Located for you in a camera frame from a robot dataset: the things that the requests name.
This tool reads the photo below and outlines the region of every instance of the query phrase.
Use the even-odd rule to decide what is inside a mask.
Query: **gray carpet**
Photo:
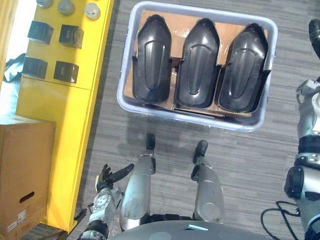
[[[138,1],[115,0],[104,55],[77,209],[91,203],[94,182],[108,163],[116,171],[134,163],[144,149],[145,134],[156,135],[156,174],[152,176],[151,213],[191,216],[197,184],[190,179],[192,156],[199,140],[209,143],[206,157],[223,184],[226,224],[265,234],[260,214],[288,200],[283,191],[288,169],[297,152],[299,120],[295,90],[305,79],[320,75],[320,61],[312,50],[308,23],[320,17],[318,0],[174,0],[170,3],[253,14],[278,26],[269,101],[263,126],[239,133],[201,125],[161,120],[122,110],[116,99],[129,14]],[[119,183],[124,190],[126,179]],[[83,231],[89,215],[69,236]],[[299,238],[299,219],[291,219]],[[266,217],[269,229],[281,239],[292,239],[279,214]]]

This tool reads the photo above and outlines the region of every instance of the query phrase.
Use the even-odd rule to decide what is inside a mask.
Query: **cardboard box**
[[[0,117],[0,235],[19,239],[47,213],[55,123]]]
[[[187,15],[180,15],[175,13],[168,13],[168,12],[158,12],[158,11],[150,11],[144,10],[141,15],[139,29],[144,26],[147,19],[152,16],[158,14],[162,16],[165,20],[166,25],[168,26],[170,33],[171,33],[171,51],[170,56],[173,58],[174,63],[179,63],[179,60],[183,57],[183,48],[185,39],[188,36],[190,30],[195,26],[200,17],[196,16],[187,16]],[[236,25],[236,24],[229,24],[229,23],[222,23],[222,22],[215,22],[214,23],[217,33],[220,39],[220,46],[219,52],[217,57],[217,65],[225,66],[227,63],[229,47],[232,44],[233,40],[237,37],[239,33],[245,29],[243,25]],[[134,51],[137,52],[138,50],[138,37],[134,43]],[[153,104],[155,106],[165,108],[168,110],[179,110],[215,117],[224,117],[224,116],[231,116],[231,117],[251,117],[252,114],[250,112],[247,113],[238,113],[238,112],[231,112],[220,108],[214,99],[212,104],[205,108],[188,108],[182,106],[176,106],[175,103],[175,90],[176,90],[176,80],[177,80],[177,69],[178,65],[173,64],[172,74],[171,74],[171,82],[170,82],[170,91],[169,97],[166,101],[161,102],[159,104]],[[131,66],[127,80],[124,86],[123,95],[134,99],[133,95],[133,66]]]

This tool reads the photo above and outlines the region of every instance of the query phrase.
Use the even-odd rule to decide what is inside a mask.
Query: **wire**
[[[285,225],[287,226],[289,232],[291,233],[292,237],[294,240],[298,240],[296,234],[294,233],[294,231],[292,230],[291,226],[290,226],[290,223],[288,222],[288,219],[287,219],[287,216],[286,215],[289,215],[289,216],[292,216],[292,217],[300,217],[300,212],[299,213],[291,213],[285,209],[283,209],[281,207],[281,204],[287,204],[287,205],[291,205],[291,206],[297,206],[296,204],[292,203],[292,202],[288,202],[288,201],[277,201],[275,202],[275,204],[277,205],[278,208],[268,208],[266,210],[264,210],[262,213],[261,213],[261,216],[260,216],[260,221],[261,221],[261,225],[263,227],[263,229],[266,231],[267,234],[269,234],[269,236],[274,239],[274,240],[281,240],[280,238],[278,238],[277,236],[273,235],[268,229],[267,227],[265,226],[265,223],[264,223],[264,216],[266,213],[268,212],[280,212],[282,217],[283,217],[283,220],[285,222]]]

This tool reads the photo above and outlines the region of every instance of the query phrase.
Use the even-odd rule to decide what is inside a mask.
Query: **label on box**
[[[17,223],[20,224],[26,219],[26,210],[23,210],[18,213],[18,221]]]
[[[10,232],[12,229],[14,229],[17,226],[17,221],[14,221],[13,223],[11,223],[7,228],[6,231]]]

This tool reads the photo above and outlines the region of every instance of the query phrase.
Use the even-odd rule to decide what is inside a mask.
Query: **plastic bin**
[[[141,104],[134,99],[123,95],[127,75],[132,64],[132,56],[134,55],[134,44],[138,33],[140,18],[143,10],[167,12],[200,18],[208,18],[213,22],[247,25],[257,23],[268,31],[267,41],[269,51],[265,60],[265,70],[271,70],[275,57],[276,44],[278,38],[277,25],[270,19],[254,15],[247,15],[229,11],[221,11],[214,9],[205,9],[192,6],[183,6],[168,3],[158,3],[151,1],[142,1],[134,6],[130,13],[128,32],[125,41],[123,59],[121,65],[120,79],[117,89],[117,100],[119,105],[132,113],[145,114],[165,119],[173,119],[188,123],[200,124],[209,127],[234,130],[239,132],[253,132],[257,130],[264,122],[267,108],[269,87],[271,74],[269,74],[257,110],[252,113],[251,117],[224,117],[216,118],[196,113],[188,113],[182,111],[169,111],[160,107],[151,107]]]

